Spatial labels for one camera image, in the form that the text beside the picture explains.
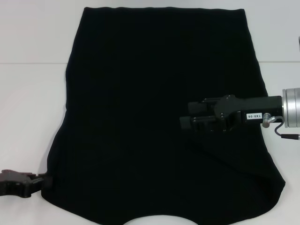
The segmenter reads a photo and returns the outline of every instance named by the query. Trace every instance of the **black fabric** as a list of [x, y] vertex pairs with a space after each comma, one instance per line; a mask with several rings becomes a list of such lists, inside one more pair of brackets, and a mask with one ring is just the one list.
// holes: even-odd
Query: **black fabric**
[[49, 202], [103, 225], [226, 225], [278, 202], [285, 182], [260, 126], [180, 130], [188, 102], [267, 96], [244, 10], [85, 8], [66, 81]]

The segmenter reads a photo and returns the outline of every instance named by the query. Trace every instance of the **silver cylinder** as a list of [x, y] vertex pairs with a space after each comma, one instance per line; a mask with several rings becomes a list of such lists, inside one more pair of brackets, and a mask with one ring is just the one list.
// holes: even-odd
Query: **silver cylinder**
[[286, 128], [300, 127], [300, 88], [283, 89], [282, 109]]

